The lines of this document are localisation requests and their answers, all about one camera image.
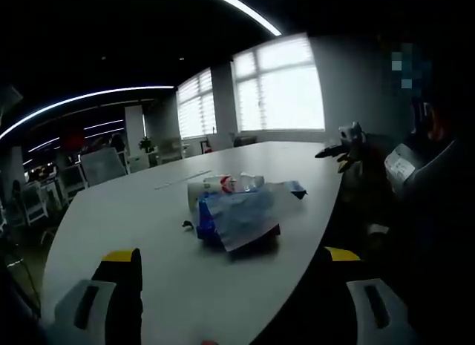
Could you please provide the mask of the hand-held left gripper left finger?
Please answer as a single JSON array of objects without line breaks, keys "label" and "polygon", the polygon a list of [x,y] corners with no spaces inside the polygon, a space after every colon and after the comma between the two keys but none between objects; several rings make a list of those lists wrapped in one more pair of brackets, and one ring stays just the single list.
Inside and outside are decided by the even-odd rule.
[{"label": "hand-held left gripper left finger", "polygon": [[103,257],[55,307],[55,344],[140,344],[143,302],[139,249]]}]

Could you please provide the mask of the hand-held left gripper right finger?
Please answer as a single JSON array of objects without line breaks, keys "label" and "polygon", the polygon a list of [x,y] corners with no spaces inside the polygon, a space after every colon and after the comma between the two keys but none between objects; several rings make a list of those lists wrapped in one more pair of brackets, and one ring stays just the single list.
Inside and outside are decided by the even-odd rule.
[{"label": "hand-held left gripper right finger", "polygon": [[404,301],[357,254],[325,246],[322,260],[353,311],[357,344],[409,344],[410,324]]}]

